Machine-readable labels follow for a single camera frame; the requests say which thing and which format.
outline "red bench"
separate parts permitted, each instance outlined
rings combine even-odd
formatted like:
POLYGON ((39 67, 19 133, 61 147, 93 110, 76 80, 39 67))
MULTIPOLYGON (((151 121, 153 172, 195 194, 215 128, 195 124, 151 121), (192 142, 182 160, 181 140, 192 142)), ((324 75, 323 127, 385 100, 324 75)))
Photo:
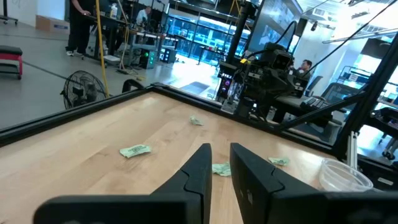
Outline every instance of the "red bench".
POLYGON ((22 78, 22 50, 18 47, 0 45, 0 60, 17 60, 17 65, 0 63, 0 73, 18 74, 18 79, 22 78))

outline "yellow pole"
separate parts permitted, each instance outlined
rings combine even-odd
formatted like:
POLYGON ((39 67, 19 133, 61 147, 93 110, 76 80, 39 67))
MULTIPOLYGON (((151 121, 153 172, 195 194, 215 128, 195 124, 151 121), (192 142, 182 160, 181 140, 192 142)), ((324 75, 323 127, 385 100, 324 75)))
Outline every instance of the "yellow pole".
POLYGON ((102 26, 101 26, 101 18, 100 18, 100 1, 96 0, 96 14, 97 14, 97 25, 98 25, 98 37, 99 37, 99 51, 101 52, 101 67, 102 67, 102 79, 104 80, 105 84, 105 95, 109 97, 109 90, 108 90, 108 82, 106 81, 106 74, 105 74, 105 64, 104 64, 104 49, 102 46, 102 26))

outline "person in black clothing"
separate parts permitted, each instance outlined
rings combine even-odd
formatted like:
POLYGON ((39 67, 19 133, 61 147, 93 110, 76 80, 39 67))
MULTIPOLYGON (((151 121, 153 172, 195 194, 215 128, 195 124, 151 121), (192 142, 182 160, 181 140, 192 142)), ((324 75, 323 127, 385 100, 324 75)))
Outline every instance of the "person in black clothing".
POLYGON ((80 55, 86 54, 86 48, 90 39, 90 26, 93 22, 85 16, 91 15, 95 6, 95 0, 70 0, 70 34, 67 50, 68 56, 73 56, 74 51, 80 55))

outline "person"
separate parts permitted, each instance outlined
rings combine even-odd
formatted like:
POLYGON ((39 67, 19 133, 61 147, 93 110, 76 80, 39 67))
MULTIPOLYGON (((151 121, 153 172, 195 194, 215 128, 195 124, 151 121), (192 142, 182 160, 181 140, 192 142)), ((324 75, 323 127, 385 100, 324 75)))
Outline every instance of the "person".
POLYGON ((298 77, 301 79, 309 80, 312 76, 311 72, 308 72, 311 69, 312 62, 310 60, 305 59, 301 64, 300 68, 298 68, 298 77))
POLYGON ((151 10, 150 6, 147 6, 145 9, 140 10, 138 12, 137 19, 136 19, 136 24, 139 27, 143 27, 144 26, 143 22, 148 20, 148 15, 150 13, 150 10, 151 10))
POLYGON ((70 33, 68 46, 65 49, 68 56, 73 56, 76 49, 79 55, 84 55, 90 39, 90 26, 93 24, 85 16, 91 15, 95 0, 70 0, 70 2, 70 33))

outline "tripod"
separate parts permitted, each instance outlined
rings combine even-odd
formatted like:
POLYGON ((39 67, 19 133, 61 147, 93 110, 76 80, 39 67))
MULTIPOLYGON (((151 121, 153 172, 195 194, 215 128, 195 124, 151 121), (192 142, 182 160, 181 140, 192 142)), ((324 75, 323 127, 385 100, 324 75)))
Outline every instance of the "tripod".
POLYGON ((3 11, 4 11, 4 13, 3 13, 3 16, 0 15, 0 20, 3 20, 3 21, 4 21, 4 22, 3 22, 4 24, 8 24, 8 20, 15 21, 15 25, 18 25, 18 20, 17 20, 17 19, 8 17, 8 13, 7 13, 7 0, 3 0, 3 1, 2 1, 2 5, 3 5, 3 11))

